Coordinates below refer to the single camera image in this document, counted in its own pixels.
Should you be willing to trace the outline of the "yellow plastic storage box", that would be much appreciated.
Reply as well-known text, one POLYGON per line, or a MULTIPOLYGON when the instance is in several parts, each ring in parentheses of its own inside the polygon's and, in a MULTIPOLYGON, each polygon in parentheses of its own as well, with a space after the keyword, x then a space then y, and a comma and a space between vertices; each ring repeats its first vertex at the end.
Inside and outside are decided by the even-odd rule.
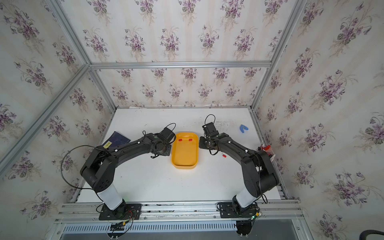
POLYGON ((191 170, 199 161, 199 138, 195 133, 182 132, 176 134, 173 142, 171 162, 173 166, 181 170, 191 170))

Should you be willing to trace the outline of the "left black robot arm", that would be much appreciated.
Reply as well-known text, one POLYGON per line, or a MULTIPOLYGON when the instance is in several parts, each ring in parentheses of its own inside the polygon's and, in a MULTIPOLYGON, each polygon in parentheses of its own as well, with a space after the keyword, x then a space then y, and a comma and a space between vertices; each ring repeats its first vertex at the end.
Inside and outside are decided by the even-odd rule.
POLYGON ((80 175, 88 183, 104 205, 115 211, 125 205, 124 199, 114 186, 116 168, 123 163, 145 154, 153 154, 152 159, 171 154, 172 143, 176 135, 168 129, 160 133, 144 134, 130 143, 104 148, 94 147, 80 170, 80 175))

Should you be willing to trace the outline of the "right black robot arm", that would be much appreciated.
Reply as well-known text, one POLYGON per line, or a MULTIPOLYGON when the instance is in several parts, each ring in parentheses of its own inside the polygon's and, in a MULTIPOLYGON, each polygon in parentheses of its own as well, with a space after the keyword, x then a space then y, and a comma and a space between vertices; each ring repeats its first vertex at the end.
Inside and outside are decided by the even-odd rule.
POLYGON ((241 165, 245 188, 232 201, 232 211, 239 217, 247 211, 254 211, 254 202, 280 183, 267 152, 251 150, 225 133, 200 137, 199 148, 210 153, 215 151, 214 155, 222 152, 241 165))

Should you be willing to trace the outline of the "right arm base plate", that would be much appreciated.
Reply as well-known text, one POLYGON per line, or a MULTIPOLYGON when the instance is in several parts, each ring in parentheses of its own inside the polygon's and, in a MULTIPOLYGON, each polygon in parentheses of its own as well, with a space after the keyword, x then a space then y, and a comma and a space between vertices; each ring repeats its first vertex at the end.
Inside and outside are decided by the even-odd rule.
POLYGON ((254 220, 261 215, 260 208, 256 203, 252 203, 248 207, 242 208, 235 202, 218 202, 216 208, 217 211, 220 212, 220 217, 222 219, 246 218, 254 220))

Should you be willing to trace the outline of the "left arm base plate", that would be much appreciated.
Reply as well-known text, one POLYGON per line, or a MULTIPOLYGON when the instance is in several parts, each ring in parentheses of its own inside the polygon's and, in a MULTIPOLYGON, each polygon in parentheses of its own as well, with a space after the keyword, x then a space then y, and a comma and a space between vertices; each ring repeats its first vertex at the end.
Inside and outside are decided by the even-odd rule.
POLYGON ((122 203, 115 210, 110 210, 105 204, 102 205, 99 214, 100 221, 113 221, 113 220, 138 220, 140 218, 142 204, 127 204, 122 203))

